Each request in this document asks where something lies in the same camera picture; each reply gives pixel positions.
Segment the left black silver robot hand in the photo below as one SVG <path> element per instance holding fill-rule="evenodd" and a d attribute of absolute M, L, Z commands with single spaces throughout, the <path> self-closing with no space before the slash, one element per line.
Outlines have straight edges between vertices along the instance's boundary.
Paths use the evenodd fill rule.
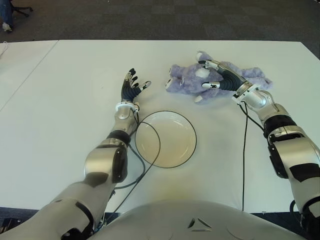
<path fill-rule="evenodd" d="M 136 70 L 131 68 L 124 77 L 121 88 L 121 101 L 132 103 L 134 99 L 145 89 L 151 86 L 151 81 L 142 84 L 137 82 Z"/>

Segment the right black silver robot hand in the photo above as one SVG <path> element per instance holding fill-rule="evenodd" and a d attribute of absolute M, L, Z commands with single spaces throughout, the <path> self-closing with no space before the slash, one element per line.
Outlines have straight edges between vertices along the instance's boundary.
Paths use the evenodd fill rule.
<path fill-rule="evenodd" d="M 242 95 L 247 89 L 253 86 L 244 77 L 237 74 L 231 68 L 216 60 L 199 60 L 199 64 L 205 69 L 213 69 L 222 76 L 221 81 L 204 82 L 201 86 L 204 89 L 221 89 L 226 91 L 237 92 Z"/>

